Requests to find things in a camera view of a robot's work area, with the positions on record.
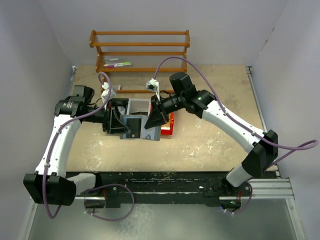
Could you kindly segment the grey card holder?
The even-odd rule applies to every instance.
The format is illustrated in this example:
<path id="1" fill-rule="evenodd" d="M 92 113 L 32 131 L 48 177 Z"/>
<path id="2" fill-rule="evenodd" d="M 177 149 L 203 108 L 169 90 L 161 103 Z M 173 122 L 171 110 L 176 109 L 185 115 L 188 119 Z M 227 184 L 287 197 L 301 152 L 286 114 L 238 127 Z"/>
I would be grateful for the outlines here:
<path id="1" fill-rule="evenodd" d="M 147 118 L 131 118 L 126 117 L 125 115 L 121 115 L 120 119 L 124 124 L 126 124 L 130 130 L 131 133 L 127 134 L 120 134 L 119 138 L 121 140 L 132 140 L 132 139 L 140 139 L 140 132 L 141 132 L 141 124 L 144 122 L 147 122 Z"/>

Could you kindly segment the blue grey credit card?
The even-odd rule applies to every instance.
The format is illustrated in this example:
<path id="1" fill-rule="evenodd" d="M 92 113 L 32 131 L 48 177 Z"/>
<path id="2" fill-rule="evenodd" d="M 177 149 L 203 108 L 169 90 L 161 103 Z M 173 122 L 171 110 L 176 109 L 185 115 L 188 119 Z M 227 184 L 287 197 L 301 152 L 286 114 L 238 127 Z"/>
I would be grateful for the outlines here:
<path id="1" fill-rule="evenodd" d="M 156 126 L 152 128 L 145 129 L 145 122 L 141 123 L 140 130 L 140 139 L 150 140 L 150 141 L 159 141 L 161 138 L 161 127 Z"/>

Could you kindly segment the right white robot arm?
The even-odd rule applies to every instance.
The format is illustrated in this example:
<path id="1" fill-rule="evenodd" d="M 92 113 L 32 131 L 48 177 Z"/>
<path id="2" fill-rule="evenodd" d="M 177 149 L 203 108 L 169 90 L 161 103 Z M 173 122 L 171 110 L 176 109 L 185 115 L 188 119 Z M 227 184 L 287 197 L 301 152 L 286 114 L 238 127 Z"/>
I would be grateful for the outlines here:
<path id="1" fill-rule="evenodd" d="M 173 93 L 167 98 L 160 96 L 159 82 L 151 79 L 145 88 L 155 93 L 151 97 L 151 112 L 145 129 L 160 127 L 169 121 L 169 115 L 180 109 L 214 124 L 233 138 L 248 153 L 237 167 L 224 178 L 222 190 L 228 196 L 235 195 L 240 185 L 251 178 L 259 178 L 278 157 L 278 135 L 273 130 L 267 132 L 254 127 L 223 105 L 209 91 L 197 90 L 188 74 L 177 72 L 169 81 Z"/>

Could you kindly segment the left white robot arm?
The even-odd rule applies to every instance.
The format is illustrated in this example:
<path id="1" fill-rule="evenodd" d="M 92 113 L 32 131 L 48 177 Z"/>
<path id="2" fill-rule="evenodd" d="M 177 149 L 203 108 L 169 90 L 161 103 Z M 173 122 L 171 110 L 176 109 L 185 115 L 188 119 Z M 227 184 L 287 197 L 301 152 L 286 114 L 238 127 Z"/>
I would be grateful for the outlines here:
<path id="1" fill-rule="evenodd" d="M 106 108 L 90 105 L 94 95 L 91 87 L 76 85 L 72 95 L 55 105 L 53 129 L 43 157 L 34 173 L 27 173 L 23 179 L 35 203 L 70 206 L 85 191 L 91 196 L 103 191 L 95 173 L 66 177 L 70 150 L 82 122 L 107 125 Z"/>

